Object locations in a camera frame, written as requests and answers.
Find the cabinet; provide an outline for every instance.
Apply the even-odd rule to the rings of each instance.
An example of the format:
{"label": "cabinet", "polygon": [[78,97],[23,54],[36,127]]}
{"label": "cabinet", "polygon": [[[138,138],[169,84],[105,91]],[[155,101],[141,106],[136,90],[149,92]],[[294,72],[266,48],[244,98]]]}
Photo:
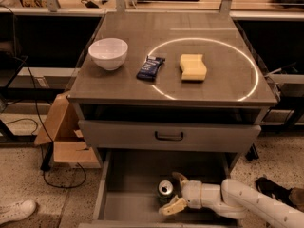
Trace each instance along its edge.
{"label": "cabinet", "polygon": [[[96,40],[124,39],[115,71],[86,56],[69,93],[86,143],[103,150],[103,177],[91,224],[80,227],[237,227],[209,210],[163,217],[157,184],[180,171],[220,184],[260,131],[276,98],[232,19],[218,13],[108,13]],[[183,82],[182,54],[203,54],[204,82]],[[155,82],[136,78],[145,57],[165,58]]]}

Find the closed drawer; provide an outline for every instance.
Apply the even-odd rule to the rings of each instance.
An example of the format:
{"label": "closed drawer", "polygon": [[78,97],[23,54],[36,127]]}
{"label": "closed drawer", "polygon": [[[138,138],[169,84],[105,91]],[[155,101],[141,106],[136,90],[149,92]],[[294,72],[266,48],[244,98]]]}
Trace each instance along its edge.
{"label": "closed drawer", "polygon": [[173,216],[159,214],[158,184],[180,185],[177,171],[189,180],[221,184],[226,178],[223,153],[187,151],[109,150],[93,214],[92,227],[238,227],[237,221],[209,209],[188,209]]}
{"label": "closed drawer", "polygon": [[87,144],[100,148],[247,152],[258,125],[79,121]]}

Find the drawer handle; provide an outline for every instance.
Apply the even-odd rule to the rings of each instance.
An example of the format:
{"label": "drawer handle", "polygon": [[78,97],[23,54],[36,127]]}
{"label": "drawer handle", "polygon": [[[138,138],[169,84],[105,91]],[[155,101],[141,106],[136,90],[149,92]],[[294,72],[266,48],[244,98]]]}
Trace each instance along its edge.
{"label": "drawer handle", "polygon": [[169,136],[169,135],[161,135],[158,131],[154,133],[154,136],[159,141],[182,141],[183,140],[183,132],[179,134],[179,136]]}

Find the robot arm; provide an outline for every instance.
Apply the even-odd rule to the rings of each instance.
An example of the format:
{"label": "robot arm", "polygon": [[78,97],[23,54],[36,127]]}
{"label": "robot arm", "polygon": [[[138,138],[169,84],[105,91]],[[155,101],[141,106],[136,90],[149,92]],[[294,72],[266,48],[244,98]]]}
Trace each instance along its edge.
{"label": "robot arm", "polygon": [[218,215],[230,219],[244,219],[247,210],[265,219],[275,228],[300,228],[304,224],[304,214],[280,201],[259,193],[257,190],[232,179],[221,185],[205,184],[188,180],[180,173],[173,173],[180,182],[182,198],[175,196],[159,212],[172,215],[185,207],[210,208]]}

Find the yellow sponge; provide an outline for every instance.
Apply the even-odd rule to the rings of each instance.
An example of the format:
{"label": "yellow sponge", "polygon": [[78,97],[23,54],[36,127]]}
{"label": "yellow sponge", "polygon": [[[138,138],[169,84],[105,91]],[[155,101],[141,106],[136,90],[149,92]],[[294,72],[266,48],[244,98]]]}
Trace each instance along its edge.
{"label": "yellow sponge", "polygon": [[203,81],[207,67],[202,61],[202,54],[182,54],[180,57],[181,79],[187,81]]}

